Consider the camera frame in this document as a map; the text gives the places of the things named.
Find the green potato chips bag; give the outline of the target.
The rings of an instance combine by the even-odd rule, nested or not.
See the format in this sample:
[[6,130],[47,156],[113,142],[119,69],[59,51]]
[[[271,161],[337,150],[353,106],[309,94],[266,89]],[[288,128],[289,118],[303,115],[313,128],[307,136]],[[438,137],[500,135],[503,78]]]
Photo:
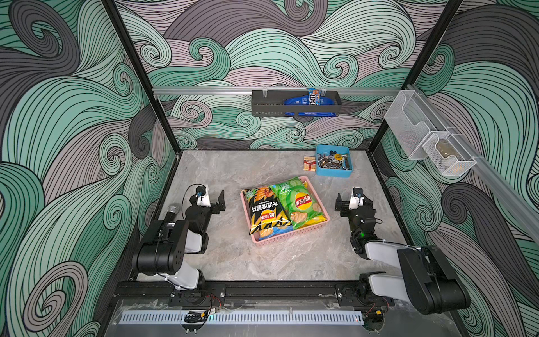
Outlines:
[[299,177],[270,187],[281,202],[293,230],[327,221],[314,194],[309,192],[307,183],[301,181]]

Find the black potato chips bag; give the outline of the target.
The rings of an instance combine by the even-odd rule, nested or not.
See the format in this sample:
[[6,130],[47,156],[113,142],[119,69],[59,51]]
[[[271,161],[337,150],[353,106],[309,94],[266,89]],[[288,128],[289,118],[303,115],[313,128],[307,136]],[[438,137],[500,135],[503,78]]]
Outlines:
[[271,227],[291,226],[283,206],[269,186],[242,190],[248,206],[250,233],[259,233]]

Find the blue potato chips bag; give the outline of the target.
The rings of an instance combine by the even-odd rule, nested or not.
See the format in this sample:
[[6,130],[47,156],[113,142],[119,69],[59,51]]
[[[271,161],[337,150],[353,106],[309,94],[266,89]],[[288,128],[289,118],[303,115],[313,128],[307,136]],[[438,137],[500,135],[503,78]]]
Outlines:
[[284,226],[284,227],[271,227],[259,232],[259,240],[266,240],[271,237],[275,237],[280,234],[285,234],[293,231],[293,226]]

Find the pink plastic basket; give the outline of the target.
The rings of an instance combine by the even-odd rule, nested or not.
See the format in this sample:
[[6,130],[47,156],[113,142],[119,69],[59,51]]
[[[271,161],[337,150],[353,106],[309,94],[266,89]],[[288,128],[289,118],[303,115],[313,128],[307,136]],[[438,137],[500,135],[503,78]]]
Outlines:
[[308,233],[330,220],[306,176],[240,192],[253,243],[259,247]]

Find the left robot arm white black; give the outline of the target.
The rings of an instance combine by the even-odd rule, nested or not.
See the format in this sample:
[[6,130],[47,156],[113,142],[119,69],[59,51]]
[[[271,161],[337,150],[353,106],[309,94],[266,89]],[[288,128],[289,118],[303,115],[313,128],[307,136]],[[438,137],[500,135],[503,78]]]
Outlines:
[[153,220],[145,231],[133,256],[133,269],[140,276],[146,275],[148,282],[161,279],[178,291],[203,287],[203,272],[190,266],[184,257],[205,253],[211,217],[226,210],[225,192],[211,203],[206,185],[198,185],[189,202],[186,211],[179,204],[170,205],[164,218]]

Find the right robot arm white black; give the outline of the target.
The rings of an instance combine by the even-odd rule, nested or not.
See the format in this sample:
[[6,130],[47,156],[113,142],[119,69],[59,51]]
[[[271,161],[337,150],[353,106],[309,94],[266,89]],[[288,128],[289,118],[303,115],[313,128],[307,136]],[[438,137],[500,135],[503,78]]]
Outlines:
[[348,201],[340,195],[335,211],[346,218],[350,227],[350,244],[361,258],[378,261],[400,270],[401,275],[367,272],[359,276],[352,289],[363,305],[375,308],[388,306],[391,300],[410,303],[424,315],[441,314],[470,307],[471,298],[448,258],[439,247],[417,247],[382,240],[376,235],[373,201],[363,189],[354,188]]

